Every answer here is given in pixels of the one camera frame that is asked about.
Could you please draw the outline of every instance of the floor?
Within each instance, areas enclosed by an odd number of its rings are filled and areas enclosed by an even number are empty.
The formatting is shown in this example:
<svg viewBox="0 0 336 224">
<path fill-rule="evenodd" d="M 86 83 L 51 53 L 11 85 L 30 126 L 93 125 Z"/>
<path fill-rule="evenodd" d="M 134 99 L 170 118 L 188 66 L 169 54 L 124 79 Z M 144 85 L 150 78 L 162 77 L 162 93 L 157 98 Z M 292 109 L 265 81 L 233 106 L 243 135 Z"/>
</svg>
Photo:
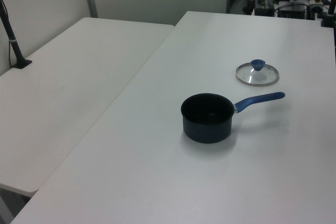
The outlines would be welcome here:
<svg viewBox="0 0 336 224">
<path fill-rule="evenodd" d="M 242 8 L 246 6 L 247 0 L 230 0 L 230 13 L 243 15 Z"/>
<path fill-rule="evenodd" d="M 29 197 L 0 189 L 0 224 L 10 224 L 29 200 Z"/>
<path fill-rule="evenodd" d="M 230 0 L 230 14 L 243 15 L 246 0 Z M 0 224 L 10 224 L 29 201 L 28 197 L 0 189 Z"/>
</svg>

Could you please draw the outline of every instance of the pan handle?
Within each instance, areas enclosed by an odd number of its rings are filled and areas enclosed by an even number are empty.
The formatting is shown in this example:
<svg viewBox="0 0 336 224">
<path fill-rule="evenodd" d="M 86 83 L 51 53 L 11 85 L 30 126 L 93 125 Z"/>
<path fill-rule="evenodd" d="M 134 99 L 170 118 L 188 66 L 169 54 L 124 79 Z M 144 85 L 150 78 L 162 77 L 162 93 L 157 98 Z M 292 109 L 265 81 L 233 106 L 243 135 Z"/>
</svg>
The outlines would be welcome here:
<svg viewBox="0 0 336 224">
<path fill-rule="evenodd" d="M 243 99 L 240 102 L 237 102 L 234 107 L 235 107 L 235 113 L 239 113 L 240 111 L 244 110 L 251 104 L 259 103 L 259 102 L 267 102 L 267 101 L 273 101 L 273 100 L 278 100 L 281 98 L 285 97 L 285 93 L 283 92 L 276 92 L 276 93 L 271 93 L 271 94 L 263 94 L 263 95 L 258 95 L 256 97 L 250 97 Z"/>
</svg>

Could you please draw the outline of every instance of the blue knob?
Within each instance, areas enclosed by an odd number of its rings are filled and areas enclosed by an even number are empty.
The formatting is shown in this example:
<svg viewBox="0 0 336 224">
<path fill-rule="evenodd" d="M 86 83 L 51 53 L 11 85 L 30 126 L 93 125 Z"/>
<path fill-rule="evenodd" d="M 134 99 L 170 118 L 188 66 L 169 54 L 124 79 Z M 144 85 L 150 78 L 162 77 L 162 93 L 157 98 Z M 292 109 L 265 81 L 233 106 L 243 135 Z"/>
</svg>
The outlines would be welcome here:
<svg viewBox="0 0 336 224">
<path fill-rule="evenodd" d="M 251 65 L 256 71 L 260 71 L 265 66 L 264 60 L 253 60 L 251 61 Z"/>
</svg>

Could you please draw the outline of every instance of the black saucepan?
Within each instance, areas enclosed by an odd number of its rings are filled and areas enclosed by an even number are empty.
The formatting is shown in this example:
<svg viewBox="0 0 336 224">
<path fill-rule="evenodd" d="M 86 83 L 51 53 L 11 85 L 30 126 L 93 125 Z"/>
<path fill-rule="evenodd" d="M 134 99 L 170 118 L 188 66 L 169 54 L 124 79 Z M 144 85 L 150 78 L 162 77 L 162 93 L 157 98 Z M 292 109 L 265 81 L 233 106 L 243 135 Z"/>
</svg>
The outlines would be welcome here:
<svg viewBox="0 0 336 224">
<path fill-rule="evenodd" d="M 216 143 L 231 133 L 232 116 L 251 104 L 277 100 L 285 97 L 283 92 L 246 98 L 232 104 L 219 94 L 196 94 L 181 106 L 183 130 L 192 140 L 200 143 Z"/>
</svg>

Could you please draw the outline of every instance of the glass lid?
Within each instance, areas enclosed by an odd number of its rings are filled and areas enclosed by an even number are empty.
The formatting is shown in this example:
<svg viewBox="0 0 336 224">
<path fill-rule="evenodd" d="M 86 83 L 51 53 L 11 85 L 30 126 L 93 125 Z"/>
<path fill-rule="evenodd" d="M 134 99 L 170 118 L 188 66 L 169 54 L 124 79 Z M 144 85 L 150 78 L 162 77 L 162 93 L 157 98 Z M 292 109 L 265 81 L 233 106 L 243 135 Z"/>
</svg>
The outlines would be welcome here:
<svg viewBox="0 0 336 224">
<path fill-rule="evenodd" d="M 279 80 L 279 72 L 265 64 L 263 60 L 253 60 L 239 66 L 236 70 L 239 81 L 250 86 L 268 86 Z"/>
</svg>

